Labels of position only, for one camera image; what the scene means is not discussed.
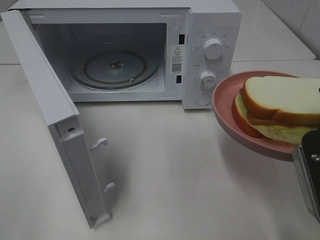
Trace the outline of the white microwave oven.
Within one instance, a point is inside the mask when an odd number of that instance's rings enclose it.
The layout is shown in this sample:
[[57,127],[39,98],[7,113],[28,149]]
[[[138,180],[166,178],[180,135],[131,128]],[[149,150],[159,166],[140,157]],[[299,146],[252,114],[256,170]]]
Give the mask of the white microwave oven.
[[[26,12],[34,36],[74,102],[180,101],[187,109],[210,109],[213,89],[230,71],[242,14],[231,0],[19,0],[7,11]],[[223,54],[205,57],[203,43],[218,37]],[[171,45],[185,46],[181,74],[170,69]],[[85,53],[146,49],[162,55],[152,78],[122,89],[94,89],[70,74],[70,60]],[[215,73],[213,88],[200,74]],[[197,96],[211,104],[200,106]]]

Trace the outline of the sandwich with lettuce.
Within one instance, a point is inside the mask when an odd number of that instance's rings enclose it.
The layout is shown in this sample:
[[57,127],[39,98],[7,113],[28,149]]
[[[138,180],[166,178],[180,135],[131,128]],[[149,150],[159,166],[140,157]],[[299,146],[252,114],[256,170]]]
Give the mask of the sandwich with lettuce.
[[299,145],[306,133],[320,127],[320,80],[250,77],[234,97],[231,112],[250,137]]

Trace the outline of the white timer knob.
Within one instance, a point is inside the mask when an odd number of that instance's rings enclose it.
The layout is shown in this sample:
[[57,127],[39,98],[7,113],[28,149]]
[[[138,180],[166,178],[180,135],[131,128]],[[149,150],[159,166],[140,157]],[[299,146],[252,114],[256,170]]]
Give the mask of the white timer knob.
[[204,71],[200,74],[200,87],[212,89],[217,84],[217,77],[212,71]]

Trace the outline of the white warning label sticker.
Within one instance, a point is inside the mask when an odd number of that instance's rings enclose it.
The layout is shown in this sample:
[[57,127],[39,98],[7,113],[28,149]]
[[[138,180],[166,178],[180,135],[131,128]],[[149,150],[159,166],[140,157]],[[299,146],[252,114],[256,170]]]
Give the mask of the white warning label sticker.
[[182,44],[171,45],[170,48],[170,72],[172,74],[181,74],[185,62],[186,48]]

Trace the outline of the round white door button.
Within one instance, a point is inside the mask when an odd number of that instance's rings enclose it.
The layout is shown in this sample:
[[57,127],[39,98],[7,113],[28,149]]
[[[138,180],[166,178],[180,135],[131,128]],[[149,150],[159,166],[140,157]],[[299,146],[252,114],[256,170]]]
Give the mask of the round white door button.
[[199,106],[208,106],[212,103],[212,97],[209,94],[200,94],[196,97],[196,103]]

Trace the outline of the white microwave door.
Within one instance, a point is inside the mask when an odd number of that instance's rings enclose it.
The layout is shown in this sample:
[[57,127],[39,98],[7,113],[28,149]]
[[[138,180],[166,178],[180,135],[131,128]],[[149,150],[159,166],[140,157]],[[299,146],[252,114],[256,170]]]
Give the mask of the white microwave door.
[[102,137],[87,145],[79,111],[37,41],[28,14],[10,10],[1,13],[1,18],[87,223],[93,229],[112,218],[105,196],[115,188],[115,183],[100,185],[91,158],[91,153],[108,141]]

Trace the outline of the upper white power knob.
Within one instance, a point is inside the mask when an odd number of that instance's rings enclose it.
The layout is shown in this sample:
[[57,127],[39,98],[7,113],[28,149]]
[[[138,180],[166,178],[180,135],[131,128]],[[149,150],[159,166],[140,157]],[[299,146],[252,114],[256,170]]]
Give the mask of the upper white power knob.
[[223,55],[224,43],[218,37],[211,37],[203,43],[204,56],[209,60],[216,60]]

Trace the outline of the pink plate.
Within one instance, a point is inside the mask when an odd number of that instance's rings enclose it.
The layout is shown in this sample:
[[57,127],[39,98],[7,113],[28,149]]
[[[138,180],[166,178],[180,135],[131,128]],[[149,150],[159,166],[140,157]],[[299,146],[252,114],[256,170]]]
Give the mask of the pink plate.
[[286,142],[275,141],[269,138],[254,138],[245,134],[236,124],[232,115],[232,103],[239,90],[248,78],[251,77],[297,77],[290,74],[274,71],[245,71],[227,77],[217,85],[213,91],[213,109],[217,121],[221,127],[238,143],[261,155],[271,158],[290,161],[293,149],[301,145],[294,145]]

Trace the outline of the glass microwave turntable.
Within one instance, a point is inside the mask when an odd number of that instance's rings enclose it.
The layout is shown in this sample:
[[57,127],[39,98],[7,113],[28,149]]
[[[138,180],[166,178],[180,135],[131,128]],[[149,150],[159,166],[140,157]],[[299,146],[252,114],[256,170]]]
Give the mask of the glass microwave turntable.
[[71,58],[70,74],[80,84],[97,90],[134,87],[152,78],[162,55],[146,49],[104,50]]

